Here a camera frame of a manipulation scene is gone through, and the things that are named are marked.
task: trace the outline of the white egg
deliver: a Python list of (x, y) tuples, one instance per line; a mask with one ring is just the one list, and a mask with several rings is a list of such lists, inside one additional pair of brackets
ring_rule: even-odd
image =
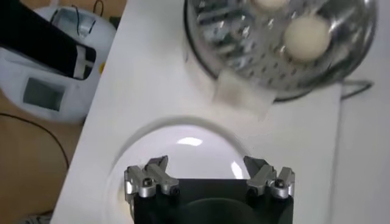
[(254, 3), (267, 11), (276, 11), (287, 5), (289, 0), (253, 0)]
[(319, 16), (302, 16), (295, 19), (284, 34), (288, 54), (303, 62), (321, 57), (332, 39), (329, 30), (329, 23)]

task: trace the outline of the stainless steel bowl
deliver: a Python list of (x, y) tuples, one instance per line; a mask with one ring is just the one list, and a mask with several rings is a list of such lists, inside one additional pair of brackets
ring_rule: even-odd
[[(365, 58), (375, 34), (375, 0), (289, 0), (265, 12), (252, 0), (186, 0), (185, 29), (206, 72), (217, 79), (225, 68), (260, 86), (276, 89), (278, 100), (292, 99), (338, 82)], [(316, 61), (294, 61), (283, 34), (305, 14), (329, 22), (332, 41)]]

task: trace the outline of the digital display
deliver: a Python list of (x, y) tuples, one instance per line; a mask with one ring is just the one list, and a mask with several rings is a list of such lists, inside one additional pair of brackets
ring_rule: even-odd
[(60, 111), (65, 87), (29, 78), (24, 91), (23, 102), (49, 110)]

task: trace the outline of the white appliance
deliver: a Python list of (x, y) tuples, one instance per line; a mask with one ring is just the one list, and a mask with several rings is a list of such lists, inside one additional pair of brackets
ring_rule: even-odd
[(82, 9), (45, 7), (35, 12), (76, 41), (95, 49), (92, 71), (85, 80), (72, 79), (0, 48), (0, 87), (11, 102), (35, 116), (56, 122), (82, 122), (116, 30), (108, 21)]

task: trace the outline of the black cable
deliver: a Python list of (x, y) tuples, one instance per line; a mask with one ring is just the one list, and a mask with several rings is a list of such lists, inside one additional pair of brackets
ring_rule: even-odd
[(57, 145), (60, 147), (60, 150), (62, 152), (62, 155), (63, 155), (63, 158), (65, 160), (65, 164), (66, 164), (66, 169), (68, 170), (69, 169), (69, 159), (68, 157), (66, 156), (66, 153), (65, 153), (65, 150), (64, 148), (62, 147), (60, 141), (55, 137), (55, 135), (53, 133), (51, 133), (48, 129), (44, 128), (42, 125), (40, 124), (37, 124), (35, 122), (32, 122), (32, 121), (29, 121), (27, 119), (24, 119), (24, 118), (21, 118), (21, 117), (17, 117), (17, 116), (14, 116), (14, 115), (11, 115), (11, 114), (6, 114), (6, 113), (0, 113), (0, 116), (4, 116), (4, 117), (10, 117), (10, 118), (13, 118), (13, 119), (16, 119), (16, 120), (19, 120), (19, 121), (23, 121), (25, 123), (28, 123), (28, 124), (31, 124), (33, 126), (36, 126), (42, 130), (44, 130), (47, 134), (49, 134), (53, 139), (54, 141), (57, 143)]
[(77, 30), (77, 35), (80, 36), (80, 32), (79, 32), (79, 27), (80, 27), (79, 8), (77, 8), (77, 6), (75, 6), (75, 5), (72, 5), (72, 7), (74, 7), (76, 9), (76, 15), (77, 15), (77, 27), (76, 27), (76, 30)]
[(93, 5), (93, 13), (96, 13), (96, 7), (98, 6), (98, 3), (101, 3), (101, 5), (102, 5), (102, 10), (100, 11), (100, 17), (102, 17), (102, 15), (103, 15), (103, 12), (104, 12), (104, 2), (103, 2), (103, 0), (96, 0), (95, 1), (95, 4)]
[(374, 85), (374, 83), (372, 81), (369, 81), (369, 80), (344, 80), (341, 82), (341, 84), (343, 86), (356, 86), (356, 87), (358, 87), (358, 89), (356, 89), (355, 91), (352, 91), (351, 93), (348, 93), (348, 94), (341, 96), (341, 100), (343, 100), (343, 101), (371, 89)]

